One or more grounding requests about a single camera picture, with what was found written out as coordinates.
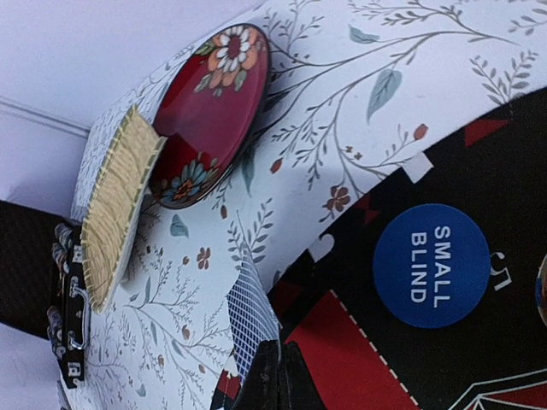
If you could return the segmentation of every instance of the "red oval lid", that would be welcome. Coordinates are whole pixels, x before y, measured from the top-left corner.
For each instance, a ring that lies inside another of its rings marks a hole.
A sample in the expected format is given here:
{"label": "red oval lid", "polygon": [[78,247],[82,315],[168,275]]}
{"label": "red oval lid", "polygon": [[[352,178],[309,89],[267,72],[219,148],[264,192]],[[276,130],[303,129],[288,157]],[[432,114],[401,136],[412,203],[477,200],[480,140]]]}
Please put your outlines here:
{"label": "red oval lid", "polygon": [[248,24],[218,32],[180,69],[153,125],[168,137],[150,178],[161,205],[192,205],[232,168],[261,107],[268,75],[268,41]]}

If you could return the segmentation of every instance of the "red triangle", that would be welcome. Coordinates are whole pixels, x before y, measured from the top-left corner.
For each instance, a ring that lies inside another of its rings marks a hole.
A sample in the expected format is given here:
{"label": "red triangle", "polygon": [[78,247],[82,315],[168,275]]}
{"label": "red triangle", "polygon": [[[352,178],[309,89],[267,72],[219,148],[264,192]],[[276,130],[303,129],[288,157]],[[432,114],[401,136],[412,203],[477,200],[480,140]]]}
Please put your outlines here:
{"label": "red triangle", "polygon": [[370,223],[374,218],[376,218],[378,215],[380,215],[380,211],[373,211],[372,209],[369,209],[365,213],[365,225]]}
{"label": "red triangle", "polygon": [[488,397],[522,406],[547,408],[547,380],[537,386],[523,386],[522,389],[488,395]]}
{"label": "red triangle", "polygon": [[506,126],[507,120],[476,120],[465,127],[466,148]]}
{"label": "red triangle", "polygon": [[370,206],[370,194],[366,194],[363,198],[353,204],[355,209],[363,209],[364,211],[368,210]]}

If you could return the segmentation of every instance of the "white backdrop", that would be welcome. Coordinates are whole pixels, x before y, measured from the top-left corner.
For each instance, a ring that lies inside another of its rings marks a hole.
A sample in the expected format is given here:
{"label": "white backdrop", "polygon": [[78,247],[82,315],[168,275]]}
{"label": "white backdrop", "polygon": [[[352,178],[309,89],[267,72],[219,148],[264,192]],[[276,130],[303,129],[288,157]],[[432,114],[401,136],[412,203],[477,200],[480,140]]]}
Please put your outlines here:
{"label": "white backdrop", "polygon": [[[0,97],[89,127],[176,51],[259,0],[0,1]],[[85,140],[6,115],[0,199],[68,215]]]}

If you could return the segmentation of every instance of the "small red flower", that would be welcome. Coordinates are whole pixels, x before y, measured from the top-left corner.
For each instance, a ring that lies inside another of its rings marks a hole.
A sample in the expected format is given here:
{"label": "small red flower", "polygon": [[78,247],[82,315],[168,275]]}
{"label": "small red flower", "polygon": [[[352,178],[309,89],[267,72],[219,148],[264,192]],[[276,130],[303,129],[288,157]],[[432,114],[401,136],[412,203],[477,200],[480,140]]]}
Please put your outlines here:
{"label": "small red flower", "polygon": [[414,131],[414,139],[416,141],[420,141],[426,136],[428,129],[429,127],[425,124],[421,124],[420,126],[418,126],[418,128],[416,128]]}
{"label": "small red flower", "polygon": [[281,165],[283,165],[283,158],[279,158],[278,160],[276,160],[272,166],[270,167],[270,172],[271,173],[276,173],[279,171],[279,169],[281,168]]}
{"label": "small red flower", "polygon": [[197,254],[197,267],[199,269],[209,269],[209,258],[211,257],[211,248],[200,248]]}

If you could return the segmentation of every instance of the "orange flower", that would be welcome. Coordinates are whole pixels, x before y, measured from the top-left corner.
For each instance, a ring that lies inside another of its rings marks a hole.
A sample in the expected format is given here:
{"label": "orange flower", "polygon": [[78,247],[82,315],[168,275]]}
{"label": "orange flower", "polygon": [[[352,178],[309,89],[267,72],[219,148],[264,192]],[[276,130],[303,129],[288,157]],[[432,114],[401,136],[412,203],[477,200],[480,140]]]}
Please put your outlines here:
{"label": "orange flower", "polygon": [[258,31],[253,27],[235,26],[213,37],[218,47],[209,56],[208,68],[213,73],[209,88],[221,83],[224,87],[233,84],[239,72],[250,70],[258,60],[256,40]]}
{"label": "orange flower", "polygon": [[346,187],[337,188],[333,186],[331,188],[331,199],[329,199],[324,207],[329,211],[336,209],[339,212],[344,210],[344,206],[350,203],[350,196],[348,195],[348,189]]}

